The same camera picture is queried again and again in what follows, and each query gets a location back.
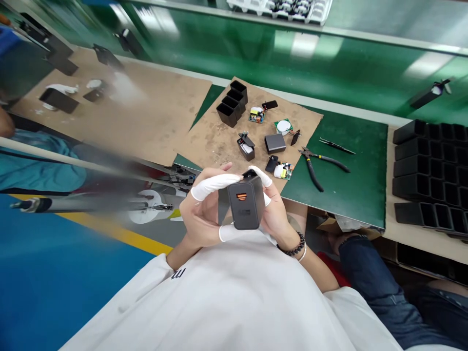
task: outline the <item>jeans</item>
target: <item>jeans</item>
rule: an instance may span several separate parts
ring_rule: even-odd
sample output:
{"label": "jeans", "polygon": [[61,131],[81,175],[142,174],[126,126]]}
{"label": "jeans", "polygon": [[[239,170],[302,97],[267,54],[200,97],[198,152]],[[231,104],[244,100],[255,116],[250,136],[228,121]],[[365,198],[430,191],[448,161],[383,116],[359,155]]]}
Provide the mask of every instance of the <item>jeans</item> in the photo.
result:
{"label": "jeans", "polygon": [[424,287],[414,300],[420,312],[405,299],[402,288],[365,236],[348,238],[339,251],[346,278],[402,349],[446,345],[468,350],[468,299],[464,301],[462,296],[449,292],[440,295],[439,290]]}

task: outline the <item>green-handled pliers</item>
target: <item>green-handled pliers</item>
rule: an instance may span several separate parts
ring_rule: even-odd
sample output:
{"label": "green-handled pliers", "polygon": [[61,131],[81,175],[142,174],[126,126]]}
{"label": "green-handled pliers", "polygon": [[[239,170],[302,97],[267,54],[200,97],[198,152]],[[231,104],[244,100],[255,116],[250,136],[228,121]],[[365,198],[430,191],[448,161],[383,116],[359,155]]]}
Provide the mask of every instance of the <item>green-handled pliers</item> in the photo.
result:
{"label": "green-handled pliers", "polygon": [[306,158],[307,160],[307,166],[309,168],[309,173],[311,174],[311,178],[312,178],[312,181],[313,183],[315,184],[315,186],[317,187],[317,189],[319,190],[319,192],[323,192],[323,188],[322,186],[320,185],[320,183],[318,182],[317,180],[317,177],[315,176],[315,172],[313,170],[313,167],[312,167],[312,162],[311,162],[311,157],[316,157],[316,158],[319,158],[319,159],[322,159],[324,161],[328,161],[330,163],[333,163],[335,165],[337,165],[339,168],[341,168],[343,171],[345,171],[346,173],[351,173],[350,169],[348,167],[346,167],[343,163],[341,163],[340,161],[337,161],[333,158],[330,158],[330,157],[326,157],[326,156],[322,156],[322,155],[317,155],[317,154],[313,154],[312,152],[309,151],[308,148],[305,148],[304,146],[302,147],[303,150],[298,150],[302,155],[304,155],[304,157]]}

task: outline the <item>hand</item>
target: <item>hand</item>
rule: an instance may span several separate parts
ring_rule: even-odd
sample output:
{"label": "hand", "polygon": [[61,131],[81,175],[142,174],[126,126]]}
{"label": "hand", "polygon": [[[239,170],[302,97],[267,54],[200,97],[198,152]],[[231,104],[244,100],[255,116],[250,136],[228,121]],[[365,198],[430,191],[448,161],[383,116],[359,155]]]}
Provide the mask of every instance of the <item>hand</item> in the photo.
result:
{"label": "hand", "polygon": [[265,212],[261,225],[278,243],[283,250],[292,250],[300,243],[300,238],[294,228],[289,224],[283,199],[272,179],[258,167],[249,166],[262,179],[264,193],[270,199],[267,204],[265,198]]}

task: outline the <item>cardboard sheet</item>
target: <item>cardboard sheet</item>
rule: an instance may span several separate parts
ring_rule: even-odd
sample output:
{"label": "cardboard sheet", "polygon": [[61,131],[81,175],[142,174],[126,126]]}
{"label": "cardboard sheet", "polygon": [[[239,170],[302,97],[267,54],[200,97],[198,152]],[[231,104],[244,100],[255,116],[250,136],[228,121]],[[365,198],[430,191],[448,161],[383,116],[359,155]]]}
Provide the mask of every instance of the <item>cardboard sheet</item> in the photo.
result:
{"label": "cardboard sheet", "polygon": [[392,195],[393,164],[395,162],[395,145],[392,143],[396,128],[389,126],[387,140],[387,203],[385,214],[384,238],[412,246],[454,261],[468,264],[468,245],[460,240],[452,239],[444,233],[436,232],[419,226],[397,223],[395,219],[395,203],[408,202]]}
{"label": "cardboard sheet", "polygon": [[[219,167],[223,163],[232,161],[234,163],[233,173],[245,172],[250,164],[264,170],[269,158],[264,137],[276,133],[274,122],[288,118],[294,130],[301,130],[302,136],[294,146],[291,146],[292,136],[284,136],[286,150],[274,155],[278,156],[281,162],[296,165],[299,158],[302,157],[297,149],[301,145],[307,145],[323,115],[286,101],[238,78],[234,77],[233,80],[238,80],[247,87],[249,99],[246,110],[237,125],[234,128],[227,126],[221,121],[216,111],[216,107],[231,88],[228,86],[190,130],[185,140],[179,144],[177,151],[202,168]],[[276,100],[278,107],[266,112],[262,124],[248,120],[252,107],[261,107],[262,103],[271,100]],[[236,142],[239,139],[238,134],[243,131],[249,132],[249,138],[255,144],[255,158],[250,162],[245,160]],[[273,178],[273,181],[279,191],[284,188],[287,182],[287,180],[278,178]]]}
{"label": "cardboard sheet", "polygon": [[[211,82],[124,61],[128,79],[117,78],[98,62],[93,50],[84,48],[77,49],[70,61],[79,67],[72,77],[54,70],[13,112],[79,141],[171,166],[177,155],[174,147],[192,126]],[[89,102],[83,95],[91,91],[86,88],[91,79],[102,79],[114,88],[102,100]],[[80,103],[72,114],[47,110],[39,101],[45,87],[56,83],[79,87],[70,95]]]}

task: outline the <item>wrist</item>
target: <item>wrist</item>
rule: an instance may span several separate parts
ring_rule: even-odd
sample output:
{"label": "wrist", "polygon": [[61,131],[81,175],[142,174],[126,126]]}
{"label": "wrist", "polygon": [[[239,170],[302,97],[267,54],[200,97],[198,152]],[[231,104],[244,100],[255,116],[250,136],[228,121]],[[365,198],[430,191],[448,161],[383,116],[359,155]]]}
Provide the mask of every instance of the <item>wrist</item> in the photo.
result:
{"label": "wrist", "polygon": [[289,225],[289,227],[278,236],[274,236],[280,249],[284,251],[294,250],[301,243],[301,238],[294,230],[294,228]]}

